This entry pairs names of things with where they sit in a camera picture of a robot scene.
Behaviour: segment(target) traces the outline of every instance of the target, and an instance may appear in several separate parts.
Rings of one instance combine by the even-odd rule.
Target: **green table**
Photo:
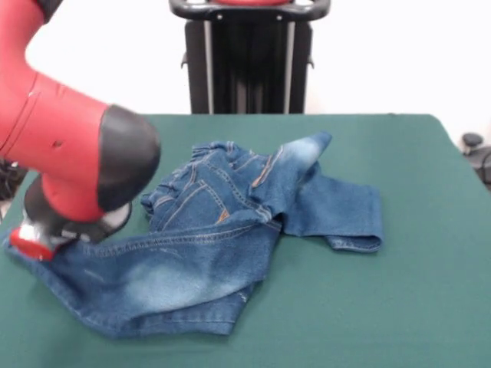
[[[153,116],[163,158],[151,187],[194,143],[256,152],[318,130],[334,140],[326,174],[381,191],[376,255],[283,238],[267,281],[232,336],[107,340],[80,325],[24,268],[0,255],[0,366],[488,367],[491,198],[429,116]],[[3,230],[21,219],[19,193]],[[147,228],[136,211],[117,237]]]

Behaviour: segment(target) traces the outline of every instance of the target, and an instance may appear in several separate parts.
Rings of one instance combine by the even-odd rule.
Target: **jeans pocket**
[[[215,225],[229,217],[229,211],[218,194],[200,180],[186,187],[175,199],[161,206],[150,223],[152,231],[184,230]]]

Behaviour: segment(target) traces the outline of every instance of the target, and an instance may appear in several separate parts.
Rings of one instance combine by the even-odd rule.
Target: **faded denim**
[[[194,146],[188,163],[143,195],[148,234],[77,241],[51,262],[5,245],[104,335],[230,334],[281,233],[319,236],[336,250],[381,246],[378,191],[321,173],[318,158],[330,141],[320,132],[271,155],[233,142]]]

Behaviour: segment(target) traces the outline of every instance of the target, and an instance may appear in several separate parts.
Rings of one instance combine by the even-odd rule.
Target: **denim jeans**
[[[336,250],[382,242],[376,189],[324,176],[320,132],[262,155],[233,142],[193,147],[188,163],[143,195],[150,231],[76,241],[53,261],[15,256],[78,320],[109,337],[230,334],[265,279],[281,233]]]

